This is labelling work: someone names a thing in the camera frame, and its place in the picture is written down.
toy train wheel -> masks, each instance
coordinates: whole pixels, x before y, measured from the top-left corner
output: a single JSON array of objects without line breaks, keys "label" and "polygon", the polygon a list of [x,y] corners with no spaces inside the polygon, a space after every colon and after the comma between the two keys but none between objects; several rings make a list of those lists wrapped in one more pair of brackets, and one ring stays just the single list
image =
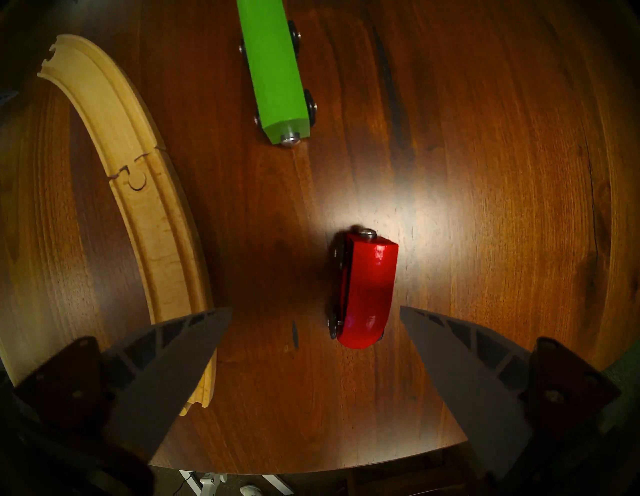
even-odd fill
[{"label": "toy train wheel", "polygon": [[332,248],[331,256],[333,261],[338,270],[342,270],[344,267],[344,259],[346,258],[346,243],[344,242],[344,236],[338,237]]},{"label": "toy train wheel", "polygon": [[342,322],[338,320],[339,313],[340,309],[338,305],[332,306],[328,311],[329,318],[327,320],[327,327],[329,327],[329,337],[331,339],[336,339],[338,337],[338,333],[342,327]]},{"label": "toy train wheel", "polygon": [[246,47],[244,46],[244,38],[240,39],[240,46],[238,47],[238,49],[240,50],[240,53],[242,54],[244,59],[247,60],[247,58],[246,58]]},{"label": "toy train wheel", "polygon": [[291,43],[293,44],[293,51],[298,57],[298,53],[300,52],[300,38],[302,37],[298,30],[296,29],[296,23],[290,20],[287,22],[289,26],[289,34],[291,35]]},{"label": "toy train wheel", "polygon": [[305,102],[307,103],[307,112],[309,113],[309,126],[313,127],[316,123],[316,112],[318,110],[318,105],[314,102],[313,97],[311,96],[311,92],[309,90],[305,90]]}]

wooden table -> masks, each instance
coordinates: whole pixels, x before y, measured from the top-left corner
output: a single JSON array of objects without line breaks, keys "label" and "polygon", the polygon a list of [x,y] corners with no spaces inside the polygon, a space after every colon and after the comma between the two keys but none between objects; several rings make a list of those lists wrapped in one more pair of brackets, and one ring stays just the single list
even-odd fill
[{"label": "wooden table", "polygon": [[[0,337],[24,372],[74,337],[104,347],[148,323],[88,133],[35,77],[65,32],[140,91],[214,300],[234,308],[210,407],[177,419],[154,463],[326,470],[463,440],[400,305],[617,359],[640,335],[632,17],[596,1],[286,3],[319,106],[294,149],[253,124],[232,0],[18,2],[0,21],[0,88],[20,91],[0,110]],[[324,317],[328,243],[354,224],[400,244],[385,338],[362,351],[330,340]]]}]

cable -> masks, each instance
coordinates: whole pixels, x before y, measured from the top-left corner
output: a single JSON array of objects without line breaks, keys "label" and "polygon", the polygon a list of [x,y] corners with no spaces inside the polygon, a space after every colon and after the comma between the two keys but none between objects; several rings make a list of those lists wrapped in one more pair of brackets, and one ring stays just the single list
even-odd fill
[{"label": "cable", "polygon": [[182,489],[182,486],[184,486],[184,483],[189,479],[191,479],[192,477],[193,477],[193,472],[189,472],[189,477],[187,477],[185,480],[182,481],[182,484],[180,484],[180,487],[175,490],[175,493],[173,493],[173,496],[178,494],[180,492],[180,489]]}]

wood grain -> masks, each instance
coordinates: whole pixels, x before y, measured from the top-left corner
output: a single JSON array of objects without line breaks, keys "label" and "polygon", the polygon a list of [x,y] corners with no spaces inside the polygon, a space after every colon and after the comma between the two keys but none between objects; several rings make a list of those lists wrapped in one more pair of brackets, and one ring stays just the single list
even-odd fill
[{"label": "wood grain", "polygon": [[[640,77],[625,47],[640,29],[618,3],[285,2],[319,106],[311,138],[292,150],[253,125],[235,2],[52,5],[46,21],[0,30],[0,86],[21,90],[0,124],[3,338],[12,353],[38,345],[44,356],[86,325],[115,339],[144,308],[124,226],[91,227],[112,205],[86,187],[99,167],[79,145],[86,131],[34,81],[37,65],[27,70],[55,34],[75,33],[147,103],[214,301],[234,308],[210,406],[176,421],[154,463],[326,470],[463,440],[399,323],[403,304],[529,349],[548,335],[598,368],[638,338]],[[46,178],[67,186],[46,200]],[[323,315],[328,243],[357,223],[401,248],[385,338],[362,351],[331,341]],[[117,320],[109,302],[123,301],[121,287],[132,299]]]}]

screw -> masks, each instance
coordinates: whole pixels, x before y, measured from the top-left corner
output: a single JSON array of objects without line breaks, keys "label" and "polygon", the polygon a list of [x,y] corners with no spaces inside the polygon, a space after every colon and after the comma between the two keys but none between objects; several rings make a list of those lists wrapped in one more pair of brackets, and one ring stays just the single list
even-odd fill
[{"label": "screw", "polygon": [[547,349],[556,349],[558,347],[557,343],[550,339],[541,339],[540,341],[538,341],[538,345],[541,348],[547,348]]},{"label": "screw", "polygon": [[584,380],[587,381],[589,386],[597,386],[600,383],[598,377],[595,374],[591,374],[590,372],[587,372],[584,375]]},{"label": "screw", "polygon": [[564,403],[564,394],[562,394],[557,389],[547,389],[545,391],[545,398],[547,401],[555,404],[563,404]]},{"label": "screw", "polygon": [[367,239],[375,239],[378,236],[378,233],[376,233],[373,229],[360,229],[358,231],[358,234],[360,234],[362,237],[366,237]]},{"label": "screw", "polygon": [[300,142],[299,132],[290,132],[287,136],[284,134],[280,137],[280,144],[285,147],[294,147]]}]

